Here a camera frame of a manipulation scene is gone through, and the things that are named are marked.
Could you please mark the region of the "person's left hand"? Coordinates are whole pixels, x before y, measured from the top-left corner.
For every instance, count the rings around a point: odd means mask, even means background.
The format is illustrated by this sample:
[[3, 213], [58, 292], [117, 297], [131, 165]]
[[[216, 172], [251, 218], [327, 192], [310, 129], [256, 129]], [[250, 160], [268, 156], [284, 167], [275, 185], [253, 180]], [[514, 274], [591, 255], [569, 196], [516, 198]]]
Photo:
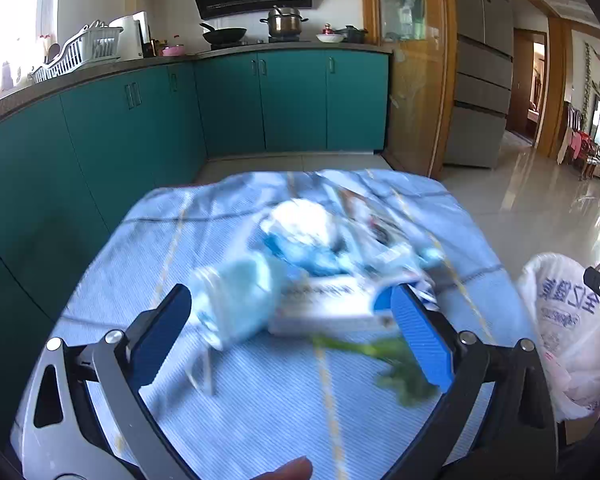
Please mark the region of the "person's left hand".
[[312, 474], [313, 464], [306, 456], [301, 456], [275, 470], [259, 474], [253, 480], [310, 480]]

